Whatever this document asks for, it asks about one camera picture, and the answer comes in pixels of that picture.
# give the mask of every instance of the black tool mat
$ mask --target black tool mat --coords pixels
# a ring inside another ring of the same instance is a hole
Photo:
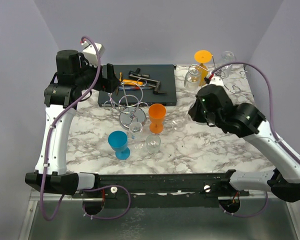
[[[152,89],[143,89],[143,99],[142,102],[147,104],[163,104],[165,106],[175,106],[177,104],[177,93],[176,93],[176,81],[175,81],[175,66],[172,64],[169,65],[114,65],[114,71],[116,77],[120,78],[120,72],[122,73],[122,79],[129,79],[129,71],[135,71],[137,68],[140,68],[141,71],[139,74],[150,74],[150,79],[157,80],[161,82],[160,91],[166,92],[166,94],[153,94]],[[107,71],[104,67],[102,71],[103,77],[107,77]],[[127,95],[134,95],[138,99],[141,97],[141,91],[126,91]],[[118,101],[124,96],[124,91],[119,90],[118,95],[116,92],[112,94],[113,100],[118,103]],[[128,104],[136,104],[137,99],[134,97],[128,97]],[[107,92],[100,91],[98,104],[100,107],[104,105],[106,101],[109,100]],[[122,105],[126,105],[126,100],[121,101]]]

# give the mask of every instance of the orange goblet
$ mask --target orange goblet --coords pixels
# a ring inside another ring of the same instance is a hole
[[[151,121],[150,131],[154,134],[159,134],[163,131],[166,108],[162,104],[156,103],[149,107],[149,119]]]

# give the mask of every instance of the white wall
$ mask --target white wall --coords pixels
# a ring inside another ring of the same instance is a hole
[[[32,0],[0,0],[0,240],[18,239],[58,47]]]
[[[232,51],[248,61],[282,0],[34,0],[61,49],[89,35],[103,62],[190,64]]]
[[[250,62],[271,82],[277,132],[300,153],[300,0],[284,0]],[[249,82],[257,106],[269,116],[264,81],[253,73]],[[300,201],[296,205],[300,215]]]

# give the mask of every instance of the gray floor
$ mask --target gray floor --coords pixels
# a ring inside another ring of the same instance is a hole
[[[264,199],[244,199],[238,213],[257,212]],[[45,202],[51,213],[55,201]],[[269,199],[267,210],[253,218],[236,218],[219,208],[132,208],[117,220],[83,217],[81,201],[63,201],[53,222],[37,205],[30,240],[297,240],[285,202]],[[121,209],[105,209],[114,216]]]

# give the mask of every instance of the blue cup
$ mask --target blue cup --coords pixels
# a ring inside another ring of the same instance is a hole
[[[110,147],[115,151],[119,160],[126,160],[130,156],[128,148],[128,136],[123,131],[114,131],[108,137]]]

